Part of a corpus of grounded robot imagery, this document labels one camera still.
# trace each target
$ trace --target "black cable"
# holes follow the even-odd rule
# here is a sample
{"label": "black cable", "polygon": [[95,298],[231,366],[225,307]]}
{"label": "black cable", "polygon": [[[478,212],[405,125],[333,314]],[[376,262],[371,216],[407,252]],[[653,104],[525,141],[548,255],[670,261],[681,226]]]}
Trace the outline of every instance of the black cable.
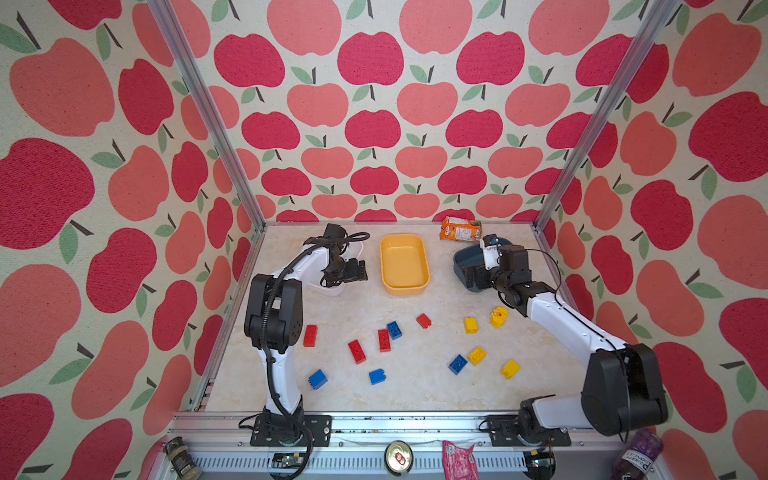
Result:
{"label": "black cable", "polygon": [[[532,251],[532,252],[541,252],[544,255],[546,255],[547,257],[549,257],[550,260],[552,260],[552,263],[554,263],[555,269],[558,271],[558,286],[557,286],[557,288],[554,289],[554,301],[557,302],[558,305],[563,310],[565,310],[572,317],[574,317],[576,320],[578,320],[581,325],[587,327],[590,331],[592,331],[593,333],[595,333],[596,335],[601,337],[603,340],[608,342],[613,347],[613,349],[614,349],[613,354],[616,356],[616,358],[618,359],[619,363],[621,364],[621,372],[624,375],[624,386],[627,389],[627,433],[624,436],[624,438],[621,438],[621,432],[619,432],[619,439],[623,443],[627,443],[627,440],[629,440],[630,418],[631,418],[632,410],[631,410],[631,406],[630,406],[630,396],[629,396],[629,374],[627,373],[627,366],[624,364],[624,359],[622,359],[621,356],[619,355],[618,348],[616,348],[616,346],[613,344],[613,342],[611,342],[608,338],[606,338],[606,336],[603,335],[602,333],[600,333],[597,330],[595,330],[592,327],[590,327],[587,323],[584,323],[583,320],[581,320],[578,316],[574,315],[573,312],[571,312],[569,309],[565,308],[565,305],[560,303],[560,300],[558,300],[558,290],[560,290],[560,286],[563,284],[563,276],[560,273],[560,267],[558,266],[558,262],[555,261],[554,257],[552,255],[550,255],[549,253],[543,251],[543,250],[539,250],[538,248],[524,248],[523,250],[528,250],[528,251]],[[501,292],[498,293],[498,297],[499,297],[499,299],[501,299],[501,297],[502,297],[502,293]]]}
{"label": "black cable", "polygon": [[[277,409],[280,410],[280,414],[288,418],[291,423],[293,423],[299,430],[301,430],[302,435],[304,435],[304,438],[306,439],[306,453],[304,458],[302,458],[299,468],[290,475],[274,475],[270,473],[272,478],[278,478],[279,480],[293,480],[294,478],[301,475],[310,460],[310,455],[312,455],[313,448],[312,432],[310,432],[302,422],[299,422],[296,417],[294,417],[290,412],[286,410],[286,408],[283,406],[283,403],[280,401],[280,394],[275,392],[272,372],[272,364],[275,363],[275,359],[272,357],[272,351],[270,347],[266,344],[266,325],[269,322],[272,305],[275,303],[275,299],[277,298],[277,292],[280,291],[280,287],[283,285],[285,277],[293,272],[293,268],[298,264],[298,262],[300,262],[304,257],[309,256],[313,251],[321,247],[328,247],[330,245],[343,245],[346,249],[346,246],[349,245],[349,242],[362,242],[364,240],[368,240],[370,237],[370,233],[367,232],[353,233],[352,235],[348,235],[344,238],[335,239],[325,237],[310,237],[309,240],[313,240],[313,243],[305,250],[302,250],[301,253],[296,256],[296,258],[291,260],[291,262],[288,263],[285,268],[283,268],[283,270],[280,272],[280,275],[278,275],[278,277],[275,279],[275,282],[273,283],[272,288],[270,289],[270,292],[266,298],[266,304],[264,305],[263,314],[261,316],[260,333],[261,349],[264,351],[264,356],[266,357],[266,385],[270,391],[270,398],[274,401]],[[249,418],[253,417],[246,417],[245,419],[241,420],[240,423]]]}

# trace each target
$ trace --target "mounting plate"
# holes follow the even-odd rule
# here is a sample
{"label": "mounting plate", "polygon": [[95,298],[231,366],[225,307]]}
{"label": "mounting plate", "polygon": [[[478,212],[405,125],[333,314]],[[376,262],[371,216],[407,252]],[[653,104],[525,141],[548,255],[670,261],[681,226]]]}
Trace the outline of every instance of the mounting plate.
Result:
{"label": "mounting plate", "polygon": [[[305,415],[304,425],[312,432],[312,445],[316,447],[327,447],[331,441],[331,430],[333,426],[333,417],[331,415]],[[305,447],[306,439],[302,435],[295,445],[283,445],[277,439],[267,436],[266,429],[254,429],[250,436],[250,446],[252,447],[285,447],[296,446]]]}
{"label": "mounting plate", "polygon": [[[488,415],[485,418],[488,423],[488,434],[491,437],[491,444],[494,447],[538,447],[541,445],[529,445],[522,441],[518,435],[518,416],[517,415]],[[568,432],[553,430],[553,447],[571,446],[571,437]]]}

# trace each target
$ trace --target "red apple print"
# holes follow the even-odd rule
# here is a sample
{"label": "red apple print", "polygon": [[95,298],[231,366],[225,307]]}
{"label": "red apple print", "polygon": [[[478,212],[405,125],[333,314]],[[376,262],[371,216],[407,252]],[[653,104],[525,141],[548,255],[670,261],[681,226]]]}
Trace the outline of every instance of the red apple print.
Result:
{"label": "red apple print", "polygon": [[573,215],[581,205],[581,182],[579,179],[574,178],[571,180],[571,184],[568,185],[568,189],[563,194],[560,200],[563,206],[563,211],[568,215]]}
{"label": "red apple print", "polygon": [[168,45],[165,43],[163,33],[154,20],[152,11],[146,3],[139,3],[134,6],[131,14],[134,21],[134,30],[139,37],[141,45],[147,51],[152,60],[155,60],[164,67],[170,67],[174,64],[174,56],[171,54]]}
{"label": "red apple print", "polygon": [[301,154],[301,164],[307,173],[318,178],[346,178],[355,159],[344,147],[307,148]]}
{"label": "red apple print", "polygon": [[504,112],[515,125],[544,127],[555,121],[571,101],[566,84],[525,84],[509,94]]}
{"label": "red apple print", "polygon": [[296,124],[279,111],[271,114],[255,113],[243,120],[243,138],[259,150],[293,150],[301,141]]}
{"label": "red apple print", "polygon": [[237,241],[237,248],[232,254],[232,275],[236,282],[240,281],[240,274],[243,272],[248,252],[250,252],[250,242],[246,237],[242,237]]}
{"label": "red apple print", "polygon": [[232,283],[232,269],[224,256],[216,257],[214,269],[211,270],[208,280],[203,288],[203,303],[209,310],[215,310],[221,306],[227,298],[227,291]]}
{"label": "red apple print", "polygon": [[358,148],[390,148],[400,140],[400,123],[386,110],[364,110],[346,121],[344,134]]}
{"label": "red apple print", "polygon": [[678,429],[669,429],[661,436],[664,461],[675,478],[717,480],[710,460],[693,437]]}
{"label": "red apple print", "polygon": [[48,0],[51,7],[67,22],[81,30],[96,28],[106,18],[120,18],[120,0]]}
{"label": "red apple print", "polygon": [[267,195],[256,195],[256,202],[259,204],[262,215],[264,218],[272,218],[277,210],[277,206]]}
{"label": "red apple print", "polygon": [[205,229],[200,217],[186,212],[179,227],[165,244],[165,262],[174,273],[183,275],[197,265],[197,259],[205,249]]}
{"label": "red apple print", "polygon": [[8,275],[0,286],[0,328],[5,332],[0,388],[51,358],[58,339],[78,321],[80,309],[78,286],[57,266],[27,265]]}
{"label": "red apple print", "polygon": [[522,204],[523,197],[517,194],[488,194],[480,197],[475,204],[475,210],[481,217],[507,218],[520,210]]}
{"label": "red apple print", "polygon": [[577,54],[598,36],[610,11],[607,0],[544,0],[531,17],[528,39],[544,55]]}
{"label": "red apple print", "polygon": [[102,423],[80,442],[72,455],[69,470],[61,480],[113,478],[133,436],[131,423],[126,419]]}
{"label": "red apple print", "polygon": [[72,412],[83,420],[107,415],[131,392],[148,356],[149,340],[140,323],[128,320],[112,327],[74,387]]}
{"label": "red apple print", "polygon": [[117,313],[131,304],[157,262],[152,239],[134,228],[109,236],[107,246],[91,259],[85,291],[96,310]]}
{"label": "red apple print", "polygon": [[299,195],[303,197],[312,190],[310,179],[304,172],[296,168],[281,170],[273,168],[264,172],[261,176],[261,186],[272,195]]}
{"label": "red apple print", "polygon": [[27,458],[48,436],[53,419],[53,406],[42,395],[19,393],[0,398],[3,480],[18,477]]}
{"label": "red apple print", "polygon": [[565,285],[576,302],[578,312],[585,318],[592,320],[594,316],[594,303],[584,278],[578,273],[572,273],[565,278]]}
{"label": "red apple print", "polygon": [[548,195],[554,183],[558,181],[560,172],[559,168],[546,168],[536,172],[525,182],[525,191],[531,195]]}
{"label": "red apple print", "polygon": [[744,356],[760,383],[768,388],[766,308],[768,300],[764,298],[747,298],[731,303],[720,314],[720,332],[726,342]]}
{"label": "red apple print", "polygon": [[140,134],[152,135],[174,114],[174,98],[165,78],[142,58],[120,73],[118,98],[126,120]]}
{"label": "red apple print", "polygon": [[310,127],[335,127],[349,110],[349,99],[337,84],[297,85],[288,91],[287,102],[290,113]]}
{"label": "red apple print", "polygon": [[395,212],[405,218],[430,218],[440,208],[435,194],[403,194],[395,199]]}
{"label": "red apple print", "polygon": [[[576,67],[576,80],[585,87],[608,85],[614,79],[632,38],[614,35],[593,45]],[[627,87],[627,94],[635,103],[649,101],[661,88],[670,67],[666,45],[654,45]]]}
{"label": "red apple print", "polygon": [[91,203],[94,192],[91,171],[66,148],[41,138],[16,141],[0,161],[0,245],[45,245]]}
{"label": "red apple print", "polygon": [[181,145],[170,167],[170,179],[181,200],[192,202],[197,198],[200,186],[208,179],[208,162],[196,144],[185,141]]}
{"label": "red apple print", "polygon": [[472,213],[471,210],[467,210],[466,208],[462,208],[461,210],[453,210],[452,208],[449,208],[435,215],[432,218],[432,221],[442,222],[443,220],[445,220],[446,217],[456,217],[456,218],[463,218],[466,220],[474,220],[475,214]]}
{"label": "red apple print", "polygon": [[646,263],[637,275],[637,299],[651,321],[675,336],[691,336],[704,325],[704,308],[664,260]]}
{"label": "red apple print", "polygon": [[278,222],[319,222],[315,214],[308,210],[284,210],[277,214]]}
{"label": "red apple print", "polygon": [[216,338],[219,336],[219,330],[224,321],[221,315],[211,315],[205,321],[203,332],[194,347],[194,371],[198,375],[203,375],[205,367],[208,365],[208,359],[216,345]]}
{"label": "red apple print", "polygon": [[[557,121],[547,133],[547,145],[552,148],[573,148],[587,127],[591,115],[578,112]],[[597,168],[608,165],[614,158],[619,144],[616,125],[608,122],[589,150],[589,158]]]}
{"label": "red apple print", "polygon": [[456,61],[456,74],[466,84],[506,85],[518,76],[524,63],[525,46],[516,33],[494,35],[487,31],[464,45]]}
{"label": "red apple print", "polygon": [[728,420],[723,390],[707,374],[696,352],[675,342],[659,343],[654,352],[661,380],[683,420],[700,432],[722,429]]}
{"label": "red apple print", "polygon": [[618,238],[607,235],[594,242],[591,259],[609,292],[622,295],[632,286],[632,257],[624,251]]}
{"label": "red apple print", "polygon": [[404,65],[400,45],[384,31],[354,34],[339,48],[339,73],[353,85],[391,85],[402,75]]}
{"label": "red apple print", "polygon": [[9,81],[27,115],[57,135],[89,137],[114,115],[114,94],[104,68],[71,38],[59,38],[46,53],[18,59]]}
{"label": "red apple print", "polygon": [[680,247],[694,229],[690,201],[678,195],[668,180],[656,180],[638,190],[630,213],[650,242],[662,250]]}
{"label": "red apple print", "polygon": [[438,146],[405,147],[395,156],[397,171],[411,178],[432,178],[442,172],[447,163],[448,153]]}
{"label": "red apple print", "polygon": [[363,167],[349,179],[349,185],[360,195],[391,195],[400,186],[397,174],[389,167]]}
{"label": "red apple print", "polygon": [[182,408],[184,393],[190,388],[191,381],[192,366],[187,356],[176,355],[168,361],[160,383],[144,410],[144,433],[157,435],[165,430]]}
{"label": "red apple print", "polygon": [[296,55],[328,55],[341,36],[341,14],[333,0],[274,0],[266,22],[277,43]]}
{"label": "red apple print", "polygon": [[109,179],[109,200],[123,217],[134,222],[152,218],[168,198],[168,172],[160,155],[141,145]]}
{"label": "red apple print", "polygon": [[412,83],[397,96],[397,111],[403,120],[414,125],[442,125],[458,103],[456,88],[443,81],[438,84]]}
{"label": "red apple print", "polygon": [[355,222],[396,222],[397,217],[389,210],[364,210],[357,214]]}
{"label": "red apple print", "polygon": [[444,194],[479,194],[488,183],[485,170],[478,166],[453,167],[437,180],[437,188]]}
{"label": "red apple print", "polygon": [[719,94],[749,71],[761,43],[757,28],[734,25],[722,13],[714,13],[683,40],[672,80],[678,87],[687,87],[694,97]]}
{"label": "red apple print", "polygon": [[747,195],[723,198],[699,224],[701,253],[717,262],[720,272],[752,288],[768,289],[768,258],[763,241],[768,235],[768,214]]}
{"label": "red apple print", "polygon": [[454,147],[487,148],[502,137],[504,125],[495,110],[467,110],[451,120],[445,139]]}
{"label": "red apple print", "polygon": [[237,152],[237,157],[240,159],[240,163],[243,165],[245,176],[248,177],[248,180],[256,180],[259,176],[259,172],[261,172],[259,158],[245,148],[238,148],[235,151]]}
{"label": "red apple print", "polygon": [[277,49],[261,35],[227,35],[214,48],[214,63],[221,77],[235,87],[283,83],[286,68]]}
{"label": "red apple print", "polygon": [[214,207],[208,212],[208,240],[213,248],[221,248],[227,239],[227,234],[232,228],[232,207],[230,203],[218,197],[214,200]]}
{"label": "red apple print", "polygon": [[558,251],[563,256],[563,262],[568,265],[568,268],[577,270],[584,265],[587,249],[584,248],[584,242],[578,237],[576,227],[571,222],[565,222],[560,227]]}
{"label": "red apple print", "polygon": [[472,24],[468,0],[408,0],[400,11],[402,40],[420,54],[451,53]]}
{"label": "red apple print", "polygon": [[768,106],[741,91],[705,111],[690,131],[691,153],[712,164],[726,180],[747,182],[768,172]]}
{"label": "red apple print", "polygon": [[733,424],[733,446],[744,463],[757,474],[757,478],[768,478],[768,462],[765,452],[768,442],[765,439],[765,428],[768,427],[768,411],[752,410],[744,413]]}
{"label": "red apple print", "polygon": [[164,351],[173,349],[181,340],[194,310],[197,308],[197,290],[186,280],[173,282],[165,290],[163,303],[154,311],[152,341]]}
{"label": "red apple print", "polygon": [[205,14],[192,0],[170,0],[174,7],[179,25],[184,30],[184,37],[190,44],[192,55],[202,58],[210,48],[210,29]]}

